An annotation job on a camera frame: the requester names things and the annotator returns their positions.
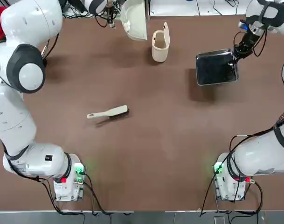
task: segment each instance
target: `black cable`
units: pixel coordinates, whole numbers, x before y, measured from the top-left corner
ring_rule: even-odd
[[[213,6],[212,6],[212,8],[213,8],[215,11],[217,11],[219,15],[222,15],[222,14],[215,8],[215,0],[213,0]]]
[[[233,48],[234,48],[234,46],[235,46],[235,39],[236,39],[237,35],[240,34],[240,33],[243,33],[243,32],[240,32],[240,31],[239,31],[239,32],[237,32],[237,33],[235,34],[235,36],[234,36],[234,39],[233,39]],[[266,33],[267,33],[267,29],[264,30],[263,34],[261,35],[261,37],[259,38],[259,40],[257,41],[257,43],[256,43],[250,50],[248,50],[247,52],[240,52],[240,51],[238,51],[238,50],[236,50],[236,49],[235,49],[235,50],[236,50],[239,54],[248,54],[248,53],[250,53],[252,50],[254,50],[254,49],[256,48],[256,46],[259,44],[259,42],[262,40],[263,36],[264,36]],[[261,55],[261,53],[262,53],[262,51],[263,51],[263,49],[264,49],[265,43],[266,43],[266,39],[264,39],[263,47],[262,47],[261,52],[259,53],[258,56]]]
[[[63,14],[65,18],[74,19],[74,18],[91,18],[91,17],[95,17],[95,20],[96,20],[97,24],[100,27],[102,27],[102,28],[107,27],[108,24],[112,24],[113,20],[116,19],[116,17],[118,16],[118,14],[122,10],[121,4],[119,3],[118,0],[113,3],[113,6],[111,8],[106,8],[101,14],[96,14],[96,15],[92,15],[89,12],[87,12],[85,15],[82,15],[81,12],[78,11],[78,9],[73,8],[70,4],[69,4],[69,7],[71,8],[71,10],[73,12],[73,15]],[[101,18],[101,19],[105,20],[106,21],[105,24],[104,25],[101,24],[99,22],[98,18]]]
[[[238,185],[237,185],[237,189],[236,189],[236,193],[235,193],[233,204],[235,204],[235,201],[236,201],[236,196],[237,196],[237,192],[238,192],[238,189],[239,189],[239,183],[240,183],[240,175],[238,177]]]
[[[263,51],[263,49],[264,49],[264,47],[265,47],[266,38],[267,38],[267,29],[265,30],[265,38],[264,38],[264,43],[263,43],[263,46],[262,46],[262,48],[261,48],[261,51],[260,51],[260,53],[259,53],[259,54],[256,54],[256,52],[255,52],[255,49],[253,49],[253,51],[254,51],[254,54],[255,54],[255,56],[256,56],[256,57],[259,57],[259,56],[260,56],[260,55],[262,54],[262,51]]]
[[[248,218],[248,217],[252,217],[253,215],[250,215],[250,216],[234,216],[231,220],[230,220],[229,214],[227,214],[227,216],[228,216],[229,224],[232,224],[232,221],[235,218],[238,218],[238,217]]]
[[[258,214],[260,211],[261,211],[261,208],[263,206],[263,190],[262,188],[260,187],[260,185],[257,183],[257,181],[255,181],[255,185],[259,188],[259,191],[260,191],[260,204],[259,204],[259,207],[256,211],[237,211],[238,213],[241,213],[241,214],[244,214],[244,215],[255,215],[255,214]]]
[[[86,176],[88,177],[89,181],[92,183],[91,178],[89,177],[89,175],[86,174],[86,173],[84,173],[84,175],[86,175]],[[98,200],[98,198],[97,198],[97,196],[96,196],[96,194],[95,194],[95,192],[94,192],[94,190],[93,190],[92,185],[90,186],[90,185],[88,185],[86,182],[84,182],[84,185],[86,185],[86,186],[89,188],[89,190],[91,191],[93,197],[94,197],[95,200],[96,200],[96,203],[97,203],[97,205],[98,205],[100,211],[101,211],[104,215],[107,215],[107,216],[113,214],[112,212],[106,212],[106,211],[101,207],[101,205],[100,205],[100,203],[99,203],[99,200]]]
[[[238,1],[238,0],[225,0],[225,1],[226,1],[226,3],[228,3],[231,7],[235,7],[235,6],[236,6],[236,2],[237,2],[237,7],[236,7],[236,11],[235,11],[235,15],[237,15],[237,9],[238,9],[238,6],[239,6],[239,1]]]
[[[4,3],[0,0],[0,3],[4,6],[4,7],[6,7],[5,5],[4,5]]]
[[[204,201],[203,201],[203,205],[202,205],[200,217],[204,214],[204,213],[203,213],[203,210],[204,210],[206,198],[207,198],[209,189],[210,189],[210,187],[211,187],[211,184],[212,184],[212,182],[213,182],[213,180],[214,180],[216,174],[218,174],[219,169],[222,167],[222,164],[226,161],[226,159],[228,159],[228,158],[232,155],[232,153],[235,151],[235,149],[236,149],[240,144],[242,144],[243,142],[245,142],[245,141],[248,140],[249,138],[257,137],[257,136],[263,135],[263,134],[265,134],[265,133],[268,133],[268,132],[271,131],[272,129],[273,129],[273,128],[271,127],[271,128],[269,128],[269,129],[266,129],[266,130],[257,132],[257,133],[255,133],[255,134],[248,135],[246,138],[244,138],[243,140],[241,140],[240,142],[238,142],[238,143],[234,146],[234,148],[229,152],[229,154],[225,157],[225,159],[222,161],[222,163],[220,164],[220,166],[218,167],[218,169],[214,172],[213,177],[211,178],[211,181],[210,181],[210,183],[209,183],[209,185],[208,185],[208,188],[207,188],[207,191],[206,191],[206,194],[205,194],[205,197],[204,197]],[[257,182],[255,182],[255,184],[259,187],[260,192],[261,192],[261,201],[260,201],[259,208],[256,210],[256,212],[257,212],[257,211],[259,211],[259,209],[261,209],[262,204],[263,204],[263,192],[262,192],[261,187],[257,184]],[[253,212],[244,212],[244,213],[242,213],[242,214],[251,215],[251,214],[253,214]]]
[[[96,22],[98,23],[98,25],[99,25],[99,26],[101,26],[102,28],[107,27],[107,25],[108,25],[108,23],[109,23],[109,21],[108,21],[108,20],[106,20],[105,25],[101,25],[101,24],[99,23],[98,19],[97,19],[97,16],[95,16],[95,20],[96,20]]]
[[[241,144],[243,143],[244,141],[246,141],[247,139],[251,138],[250,136],[246,137],[245,139],[241,140],[239,143],[237,143],[237,145],[231,150],[231,152],[229,152],[229,154],[225,157],[225,159],[222,161],[222,163],[220,164],[220,166],[218,167],[218,169],[214,172],[213,174],[213,177],[211,178],[211,181],[208,185],[208,188],[207,188],[207,191],[206,191],[206,194],[205,194],[205,197],[204,197],[204,201],[203,201],[203,205],[202,205],[202,209],[201,209],[201,213],[200,213],[200,217],[203,215],[203,210],[204,210],[204,206],[205,206],[205,202],[206,202],[206,198],[207,198],[207,195],[208,195],[208,192],[209,192],[209,189],[211,187],[211,184],[212,184],[212,181],[214,180],[216,174],[218,173],[219,169],[222,167],[222,164],[226,161],[226,159],[229,157],[229,155],[231,155],[235,149]]]
[[[53,46],[51,47],[51,49],[48,51],[48,53],[45,55],[45,57],[44,57],[44,58],[47,58],[47,56],[49,56],[49,54],[52,52],[52,50],[54,49],[55,45],[57,44],[58,37],[59,37],[59,34],[57,34],[57,36],[56,36],[56,39],[55,39],[55,42],[54,42]]]
[[[64,211],[61,211],[58,207],[57,207],[57,205],[55,204],[55,202],[54,202],[54,199],[53,199],[53,197],[52,197],[52,194],[51,194],[51,189],[48,189],[48,187],[45,185],[45,183],[43,183],[43,182],[40,182],[43,186],[44,186],[44,188],[46,189],[46,191],[47,191],[47,193],[48,193],[48,196],[49,196],[49,198],[50,198],[50,201],[51,201],[51,203],[52,203],[52,205],[53,205],[53,207],[54,207],[54,209],[56,210],[56,212],[58,212],[59,214],[61,214],[61,215],[70,215],[70,216],[77,216],[77,215],[82,215],[82,214],[85,214],[84,212],[82,212],[82,211],[80,211],[80,212],[64,212]]]
[[[199,9],[199,4],[198,4],[198,0],[196,0],[196,2],[197,2],[197,7],[198,7],[199,16],[201,16],[201,14],[200,14],[200,9]]]
[[[84,214],[82,214],[82,216],[84,216],[83,224],[85,224],[86,216]]]
[[[11,6],[7,0],[3,0],[8,6]]]

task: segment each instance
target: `floor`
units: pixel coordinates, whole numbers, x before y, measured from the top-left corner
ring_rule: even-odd
[[[230,218],[236,215],[238,213],[231,214]],[[116,213],[111,216],[111,224],[214,224],[214,217],[219,216],[223,216],[223,214],[208,212],[200,218],[198,212],[135,212],[129,216]],[[225,219],[225,223],[229,224],[226,216]],[[83,222],[83,216],[62,216],[55,212],[0,213],[0,224],[82,224]],[[87,214],[85,223],[90,224],[92,222],[109,224],[110,219],[102,214],[98,217]],[[238,217],[232,223],[256,224],[257,218],[256,216],[249,218]],[[284,224],[284,211],[262,211],[259,214],[259,223]]]

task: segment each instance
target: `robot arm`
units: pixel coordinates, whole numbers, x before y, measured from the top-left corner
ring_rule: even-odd
[[[234,46],[235,62],[251,55],[254,46],[268,29],[284,35],[284,2],[252,0],[246,11],[246,21],[242,23],[247,32],[241,42]],[[284,65],[282,80],[284,83]],[[227,155],[222,153],[215,164],[215,167],[219,167],[224,161],[215,182],[222,200],[241,200],[246,177],[284,172],[284,113],[273,128],[240,144],[232,156],[224,160]]]
[[[45,80],[39,44],[62,27],[58,1],[21,0],[1,15],[6,42],[0,42],[0,139],[3,165],[23,176],[42,175],[54,180],[58,201],[76,201],[83,189],[83,165],[59,146],[36,143],[36,125],[23,93],[39,91]]]
[[[246,20],[241,20],[239,27],[244,27],[246,34],[234,46],[237,61],[253,53],[254,46],[267,29],[284,35],[284,3],[252,0],[246,11]]]

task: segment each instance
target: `white container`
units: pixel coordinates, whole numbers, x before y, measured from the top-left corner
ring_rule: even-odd
[[[164,30],[156,30],[152,36],[152,57],[157,62],[164,62],[168,56],[170,33],[165,22]]]
[[[135,41],[147,40],[144,0],[127,0],[121,10],[120,20],[129,38]]]

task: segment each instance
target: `brush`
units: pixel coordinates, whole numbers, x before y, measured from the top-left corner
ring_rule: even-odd
[[[99,118],[99,117],[109,117],[109,118],[116,118],[119,116],[123,116],[128,114],[129,109],[127,107],[127,105],[123,105],[123,106],[119,106],[113,109],[110,109],[108,111],[105,112],[100,112],[100,113],[90,113],[87,115],[88,119],[92,119],[92,118]]]

